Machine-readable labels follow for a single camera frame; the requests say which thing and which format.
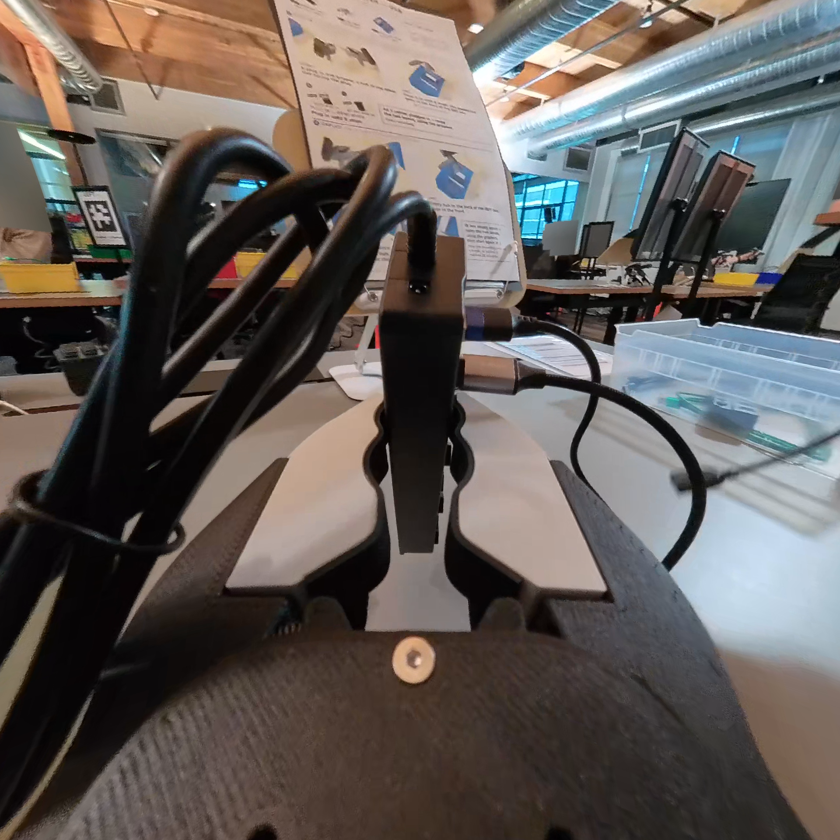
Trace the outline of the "printed instruction sheet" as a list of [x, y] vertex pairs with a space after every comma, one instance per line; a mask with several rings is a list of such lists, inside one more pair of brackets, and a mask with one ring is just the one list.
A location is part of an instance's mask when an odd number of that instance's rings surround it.
[[390, 2], [274, 6], [311, 166], [387, 147], [396, 190], [421, 193], [437, 233], [463, 240], [468, 283], [519, 282], [508, 170], [455, 24]]

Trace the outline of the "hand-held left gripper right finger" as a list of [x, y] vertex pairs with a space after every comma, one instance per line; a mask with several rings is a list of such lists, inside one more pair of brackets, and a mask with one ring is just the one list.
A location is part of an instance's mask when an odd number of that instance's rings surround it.
[[445, 569], [468, 602], [598, 601], [607, 584], [550, 459], [475, 399], [456, 401]]

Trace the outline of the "black battery charger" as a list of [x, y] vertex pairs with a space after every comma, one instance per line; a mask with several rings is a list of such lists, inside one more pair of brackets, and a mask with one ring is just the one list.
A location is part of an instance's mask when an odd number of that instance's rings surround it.
[[53, 351], [58, 367], [75, 396], [85, 396], [109, 347], [96, 340], [63, 343]]

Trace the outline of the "black office chair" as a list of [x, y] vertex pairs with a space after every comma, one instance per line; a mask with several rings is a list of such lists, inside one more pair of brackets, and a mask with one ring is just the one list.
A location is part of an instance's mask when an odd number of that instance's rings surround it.
[[817, 335], [839, 289], [839, 258], [796, 255], [782, 278], [761, 298], [750, 326]]

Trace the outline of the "white paper sheet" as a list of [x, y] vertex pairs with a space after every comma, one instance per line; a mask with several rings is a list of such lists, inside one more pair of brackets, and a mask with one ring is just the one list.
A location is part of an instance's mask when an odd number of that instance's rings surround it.
[[553, 374], [592, 380], [588, 355], [560, 336], [527, 335], [509, 341], [486, 341], [485, 344]]

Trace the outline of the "fiducial marker sign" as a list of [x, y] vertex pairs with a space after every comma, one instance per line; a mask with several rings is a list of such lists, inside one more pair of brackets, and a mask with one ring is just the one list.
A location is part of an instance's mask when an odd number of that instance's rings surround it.
[[130, 249], [126, 234], [108, 185], [73, 185], [71, 191], [94, 246]]

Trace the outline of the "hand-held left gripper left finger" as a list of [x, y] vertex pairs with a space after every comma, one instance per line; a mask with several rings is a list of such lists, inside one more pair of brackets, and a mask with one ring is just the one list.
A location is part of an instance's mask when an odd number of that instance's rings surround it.
[[389, 530], [376, 472], [381, 399], [321, 426], [291, 453], [226, 581], [244, 593], [303, 593], [329, 572], [372, 591], [389, 567]]

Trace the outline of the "silver air duct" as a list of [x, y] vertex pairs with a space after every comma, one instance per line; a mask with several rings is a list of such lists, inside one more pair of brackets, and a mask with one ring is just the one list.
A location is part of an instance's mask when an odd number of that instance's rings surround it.
[[499, 123], [495, 127], [498, 143], [538, 138], [611, 107], [700, 81], [716, 70], [736, 69], [750, 59], [803, 45], [837, 31], [838, 26], [838, 1], [764, 3]]

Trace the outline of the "white stand base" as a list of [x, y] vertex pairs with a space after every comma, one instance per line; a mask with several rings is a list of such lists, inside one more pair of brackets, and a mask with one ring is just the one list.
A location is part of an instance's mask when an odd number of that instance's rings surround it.
[[383, 397], [382, 364], [379, 361], [366, 361], [360, 366], [356, 363], [334, 365], [329, 368], [329, 376], [354, 402], [363, 403], [372, 398], [381, 400]]

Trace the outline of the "wide black monitor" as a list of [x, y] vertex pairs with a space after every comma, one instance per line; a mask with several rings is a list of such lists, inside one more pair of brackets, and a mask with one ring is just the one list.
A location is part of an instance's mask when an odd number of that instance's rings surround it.
[[790, 178], [749, 184], [731, 212], [730, 246], [738, 255], [764, 251], [764, 245], [791, 186]]

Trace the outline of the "clear plastic bin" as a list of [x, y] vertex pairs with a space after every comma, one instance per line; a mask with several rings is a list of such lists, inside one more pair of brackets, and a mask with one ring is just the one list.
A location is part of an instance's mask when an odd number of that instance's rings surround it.
[[838, 476], [839, 345], [697, 319], [616, 329], [612, 387], [769, 455]]

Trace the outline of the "black usb hub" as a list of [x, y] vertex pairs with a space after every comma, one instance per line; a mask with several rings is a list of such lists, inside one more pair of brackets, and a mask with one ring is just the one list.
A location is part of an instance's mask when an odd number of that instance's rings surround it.
[[380, 313], [384, 428], [400, 553], [438, 540], [450, 421], [465, 334], [465, 243], [440, 237], [424, 275], [395, 236]]

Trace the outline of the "tall black monitor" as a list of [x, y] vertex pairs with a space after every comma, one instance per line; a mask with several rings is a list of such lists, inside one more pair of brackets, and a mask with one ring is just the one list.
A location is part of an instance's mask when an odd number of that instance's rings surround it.
[[755, 165], [724, 150], [715, 153], [688, 202], [672, 259], [697, 263], [708, 241], [712, 222], [723, 222], [751, 181]]
[[633, 239], [633, 261], [662, 259], [675, 219], [675, 202], [687, 202], [707, 150], [708, 143], [689, 129], [681, 129], [671, 141]]

